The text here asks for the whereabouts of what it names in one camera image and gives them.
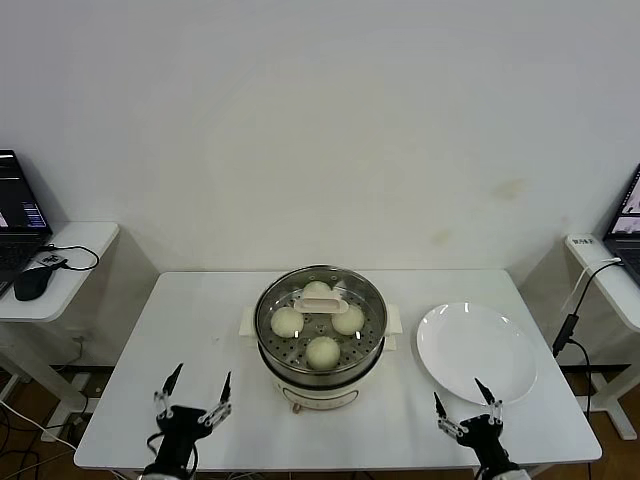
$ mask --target white table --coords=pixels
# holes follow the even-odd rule
[[[613,257],[602,242],[591,234],[569,235],[565,243],[583,268],[592,265],[589,275],[605,265],[600,260]],[[593,283],[600,289],[625,325],[633,332],[640,332],[640,288],[625,269],[612,267],[603,270]],[[623,440],[636,440],[638,434],[618,399],[640,384],[640,364],[627,367],[611,383],[607,383],[600,373],[593,374],[591,381],[598,392],[591,397],[591,411],[607,412]],[[578,401],[586,410],[587,397],[578,397]]]
[[[274,272],[165,273],[160,276],[75,455],[78,466],[140,470],[153,460],[153,392],[180,362],[174,403],[208,408],[232,370],[232,415],[198,442],[200,470],[375,470],[477,465],[436,427],[433,392],[451,417],[484,413],[443,392],[418,363],[415,331],[428,310],[449,301],[496,308],[531,338],[539,378],[505,409],[502,444],[523,465],[583,462],[601,449],[538,327],[502,270],[365,271],[405,334],[385,351],[361,396],[341,409],[300,415],[275,390],[255,348],[238,336],[245,306]]]
[[[118,225],[111,222],[70,222],[53,224],[54,235],[49,240],[57,246],[82,245],[102,257],[118,234]],[[65,250],[61,252],[70,265],[91,265],[94,258],[82,251]],[[27,268],[39,266],[35,261]],[[88,374],[78,374],[70,384],[58,375],[47,362],[42,360],[20,334],[11,327],[11,323],[45,323],[58,318],[69,305],[91,271],[77,272],[57,270],[54,272],[45,293],[35,300],[20,302],[16,300],[13,287],[0,298],[0,354],[18,367],[10,383],[0,393],[5,398],[19,377],[34,378],[38,383],[60,399],[58,408],[49,420],[49,425],[58,425],[66,421],[71,412],[80,412],[85,406],[85,397],[79,393],[89,379]],[[90,399],[87,412],[92,412],[97,399]],[[52,429],[54,435],[59,432]],[[43,436],[50,441],[51,437]]]

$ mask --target white wall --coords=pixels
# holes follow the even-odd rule
[[[639,5],[9,0],[0,145],[50,216],[148,257],[108,298],[155,270],[506,267],[553,329],[545,259],[638,162]]]

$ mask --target white side table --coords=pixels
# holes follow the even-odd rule
[[[583,268],[613,256],[602,242],[591,234],[569,235],[565,243]],[[589,269],[589,274],[602,265]],[[623,268],[608,268],[599,273],[593,283],[602,291],[625,325],[633,332],[640,332],[640,288],[627,272]],[[618,399],[640,384],[640,365],[634,364],[627,367],[611,383],[607,383],[602,374],[594,373],[591,376],[591,382],[597,390],[597,393],[591,397],[591,411],[607,412],[620,438],[636,440],[638,434]],[[586,411],[587,397],[578,397],[578,402]]]
[[[54,235],[50,243],[57,246],[82,245],[94,251],[99,257],[102,257],[118,234],[118,225],[111,222],[70,222],[54,224],[52,229]],[[86,253],[82,255],[65,251],[64,256],[70,261],[78,259],[83,264],[93,261],[92,257],[87,258]],[[46,323],[55,320],[73,300],[90,273],[91,271],[57,270],[40,298],[20,302],[16,300],[13,288],[7,290],[0,298],[0,338],[2,339],[0,353],[11,364],[18,367],[17,372],[13,369],[12,373],[17,374],[14,374],[9,384],[0,393],[0,398],[5,398],[20,378],[32,377],[60,399],[60,404],[49,420],[49,425],[63,424],[70,413],[85,409],[86,399],[79,391],[84,388],[90,375],[78,374],[72,383],[68,383],[40,358],[38,353],[21,338],[19,332],[12,328],[11,323]],[[98,399],[90,399],[85,411],[93,412],[97,402]],[[52,428],[50,431],[58,435],[60,430],[61,427]],[[53,441],[46,434],[43,434],[42,440]]]

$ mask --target steamed bun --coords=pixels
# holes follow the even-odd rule
[[[315,281],[307,283],[307,285],[302,290],[303,297],[306,297],[308,295],[313,296],[314,293],[326,295],[327,293],[331,293],[331,288],[324,282]]]
[[[304,318],[292,307],[282,307],[271,317],[271,330],[282,338],[293,338],[304,327]]]
[[[331,316],[333,329],[342,335],[353,335],[364,326],[364,314],[360,307],[349,305],[344,313],[334,313]]]
[[[306,356],[314,370],[330,370],[340,360],[340,347],[333,338],[317,337],[307,345]]]

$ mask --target laptop screen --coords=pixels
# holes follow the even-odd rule
[[[47,229],[36,199],[11,150],[0,150],[0,234]]]
[[[622,200],[616,217],[609,228],[609,235],[640,234],[640,167],[636,170],[631,185]]]

